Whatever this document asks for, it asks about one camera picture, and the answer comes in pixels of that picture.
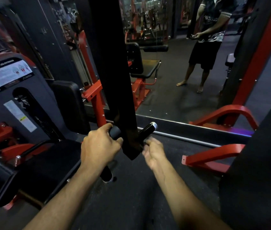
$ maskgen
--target man in shorts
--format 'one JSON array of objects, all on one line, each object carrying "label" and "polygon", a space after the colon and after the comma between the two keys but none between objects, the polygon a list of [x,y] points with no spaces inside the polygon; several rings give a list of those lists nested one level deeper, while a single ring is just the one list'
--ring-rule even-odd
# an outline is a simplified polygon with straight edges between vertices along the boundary
[{"label": "man in shorts", "polygon": [[202,32],[192,37],[198,39],[198,41],[192,50],[185,79],[176,86],[187,84],[195,65],[200,64],[203,74],[197,93],[203,92],[204,83],[209,76],[210,70],[213,69],[217,52],[223,41],[226,23],[236,6],[236,0],[203,0],[196,17],[196,21],[198,21],[201,15],[204,14]]}]

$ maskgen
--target right hand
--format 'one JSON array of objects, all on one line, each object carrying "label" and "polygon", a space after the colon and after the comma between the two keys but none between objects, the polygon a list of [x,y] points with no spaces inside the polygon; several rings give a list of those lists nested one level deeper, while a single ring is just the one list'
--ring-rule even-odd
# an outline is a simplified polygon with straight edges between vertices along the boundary
[{"label": "right hand", "polygon": [[81,167],[101,173],[103,168],[113,160],[121,149],[123,139],[113,140],[109,130],[113,127],[107,123],[95,131],[90,131],[81,144]]},{"label": "right hand", "polygon": [[147,165],[153,171],[158,168],[162,161],[166,160],[163,144],[153,137],[146,140],[142,154]]}]

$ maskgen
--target exercise diagram sticker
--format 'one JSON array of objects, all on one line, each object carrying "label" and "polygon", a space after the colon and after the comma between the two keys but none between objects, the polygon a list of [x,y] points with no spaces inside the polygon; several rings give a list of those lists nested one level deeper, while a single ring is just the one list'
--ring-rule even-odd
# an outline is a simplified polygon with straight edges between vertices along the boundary
[{"label": "exercise diagram sticker", "polygon": [[22,125],[24,125],[30,132],[33,132],[37,127],[32,121],[21,111],[21,109],[14,103],[13,100],[3,104],[14,116],[18,119]]},{"label": "exercise diagram sticker", "polygon": [[28,64],[20,58],[0,61],[0,92],[33,75]]}]

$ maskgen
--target forearm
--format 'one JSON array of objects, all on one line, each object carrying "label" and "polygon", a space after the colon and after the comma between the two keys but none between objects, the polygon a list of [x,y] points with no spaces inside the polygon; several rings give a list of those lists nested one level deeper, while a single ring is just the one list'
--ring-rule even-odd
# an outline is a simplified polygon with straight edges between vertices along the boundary
[{"label": "forearm", "polygon": [[154,174],[180,229],[230,229],[192,193],[166,158],[159,164]]},{"label": "forearm", "polygon": [[98,176],[98,171],[80,167],[70,182],[49,201],[24,230],[69,229]]},{"label": "forearm", "polygon": [[196,21],[199,20],[199,18],[201,17],[201,15],[202,15],[203,12],[204,12],[204,9],[205,9],[204,6],[201,6],[201,5],[199,6],[198,11],[197,11]]},{"label": "forearm", "polygon": [[217,20],[217,22],[210,28],[208,28],[207,30],[203,31],[202,34],[205,35],[210,35],[215,33],[217,30],[219,30],[222,26],[225,25],[225,23],[227,23],[229,17],[226,16],[220,16]]}]

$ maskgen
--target bare foot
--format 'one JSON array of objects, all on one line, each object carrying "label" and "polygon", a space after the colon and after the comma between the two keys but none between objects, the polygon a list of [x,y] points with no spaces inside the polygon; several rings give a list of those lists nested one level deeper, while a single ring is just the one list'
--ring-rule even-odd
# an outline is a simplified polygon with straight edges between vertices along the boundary
[{"label": "bare foot", "polygon": [[202,93],[203,90],[204,90],[204,87],[203,87],[203,86],[200,86],[200,87],[198,88],[198,90],[197,90],[197,93]]},{"label": "bare foot", "polygon": [[183,80],[182,82],[179,82],[178,84],[176,84],[176,86],[181,86],[181,85],[184,85],[184,84],[187,84],[187,81]]}]

